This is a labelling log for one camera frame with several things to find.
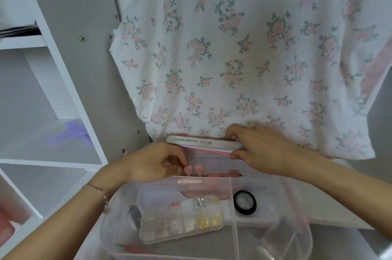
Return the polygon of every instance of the white cloth with pink roses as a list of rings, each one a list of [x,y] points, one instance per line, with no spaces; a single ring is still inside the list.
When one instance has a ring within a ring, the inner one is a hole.
[[[364,86],[391,12],[392,0],[132,0],[110,52],[154,140],[257,121],[368,159]]]

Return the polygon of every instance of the silver chain bracelet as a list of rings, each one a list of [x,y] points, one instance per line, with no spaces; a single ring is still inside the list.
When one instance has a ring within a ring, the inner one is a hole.
[[[100,193],[100,194],[104,197],[104,200],[105,200],[105,208],[104,208],[103,213],[105,214],[105,213],[107,212],[107,206],[108,206],[108,204],[109,204],[109,200],[107,199],[105,193],[102,192],[101,190],[99,190],[99,189],[93,187],[93,186],[90,186],[90,185],[84,185],[82,188],[84,188],[84,187],[94,189],[95,191],[98,191],[98,193]]]

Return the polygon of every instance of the hand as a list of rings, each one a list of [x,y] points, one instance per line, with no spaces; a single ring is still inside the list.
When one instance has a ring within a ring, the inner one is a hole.
[[[274,129],[259,124],[251,128],[233,124],[227,129],[226,138],[232,139],[233,136],[246,150],[238,149],[231,153],[230,158],[241,159],[266,174],[298,178],[301,168],[311,163],[314,154],[319,155],[297,146]]]
[[[181,147],[156,143],[105,165],[89,184],[113,194],[130,181],[149,183],[172,175],[185,175],[186,166],[187,156]]]

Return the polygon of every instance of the person's left hand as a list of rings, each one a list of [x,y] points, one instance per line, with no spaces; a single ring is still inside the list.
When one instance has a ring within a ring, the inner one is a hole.
[[[185,175],[186,166],[188,160],[183,148],[156,143],[105,165],[89,184],[105,193],[114,193],[131,181],[149,183],[172,175]]]

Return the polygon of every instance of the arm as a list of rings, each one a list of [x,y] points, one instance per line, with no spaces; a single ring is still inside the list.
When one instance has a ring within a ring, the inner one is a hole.
[[[392,241],[392,185],[301,148],[269,127],[234,124],[226,137],[235,137],[246,149],[234,151],[231,159],[316,186]]]
[[[187,165],[180,147],[153,144],[104,166],[88,185],[101,190],[110,199],[129,181],[153,182],[182,175],[183,167]],[[3,260],[72,260],[104,207],[105,201],[98,191],[83,187]]]

